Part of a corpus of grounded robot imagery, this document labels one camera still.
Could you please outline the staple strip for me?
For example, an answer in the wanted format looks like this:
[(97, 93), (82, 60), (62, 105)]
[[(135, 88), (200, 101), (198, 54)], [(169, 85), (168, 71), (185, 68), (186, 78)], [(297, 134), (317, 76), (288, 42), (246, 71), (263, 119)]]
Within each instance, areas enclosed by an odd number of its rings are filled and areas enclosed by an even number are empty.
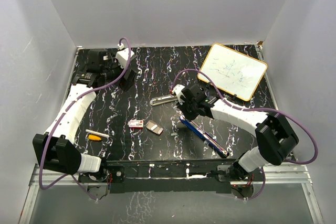
[(158, 125), (157, 123), (155, 123), (155, 122), (152, 121), (152, 120), (149, 120), (149, 121), (146, 123), (145, 127), (146, 127), (149, 131), (153, 132), (153, 133), (156, 134), (156, 135), (161, 135), (162, 132), (163, 132), (163, 127), (161, 127), (160, 125)]

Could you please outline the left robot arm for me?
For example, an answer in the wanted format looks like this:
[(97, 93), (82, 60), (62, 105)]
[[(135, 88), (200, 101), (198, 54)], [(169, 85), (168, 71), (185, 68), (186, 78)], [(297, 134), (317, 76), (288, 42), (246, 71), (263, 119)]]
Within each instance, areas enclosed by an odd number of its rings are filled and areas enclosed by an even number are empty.
[(91, 49), (88, 62), (78, 71), (59, 114), (44, 134), (36, 134), (33, 147), (38, 164), (44, 169), (68, 175), (89, 172), (96, 181), (108, 177), (101, 158), (79, 152), (74, 146), (77, 129), (86, 110), (95, 100), (97, 88), (113, 82), (123, 91), (134, 85), (135, 71), (130, 62), (135, 53), (128, 48), (117, 51)]

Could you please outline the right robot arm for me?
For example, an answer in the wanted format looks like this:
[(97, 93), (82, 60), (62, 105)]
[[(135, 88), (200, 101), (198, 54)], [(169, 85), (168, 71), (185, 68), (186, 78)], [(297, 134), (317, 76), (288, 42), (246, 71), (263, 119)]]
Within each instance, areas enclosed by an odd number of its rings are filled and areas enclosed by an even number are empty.
[(218, 96), (206, 95), (196, 85), (176, 85), (172, 94), (177, 96), (177, 107), (192, 121), (198, 116), (221, 120), (237, 126), (257, 140), (257, 146), (243, 153), (220, 174), (231, 179), (247, 180), (253, 171), (267, 164), (281, 165), (299, 143), (287, 119), (278, 112), (246, 111)]

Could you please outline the red staple box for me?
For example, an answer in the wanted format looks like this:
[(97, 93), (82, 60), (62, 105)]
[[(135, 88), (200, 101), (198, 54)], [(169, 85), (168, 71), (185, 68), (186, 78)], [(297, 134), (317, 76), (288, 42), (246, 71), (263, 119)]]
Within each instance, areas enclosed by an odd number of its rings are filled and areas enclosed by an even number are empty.
[(143, 120), (130, 120), (128, 122), (129, 128), (132, 129), (142, 129), (144, 127), (144, 121)]

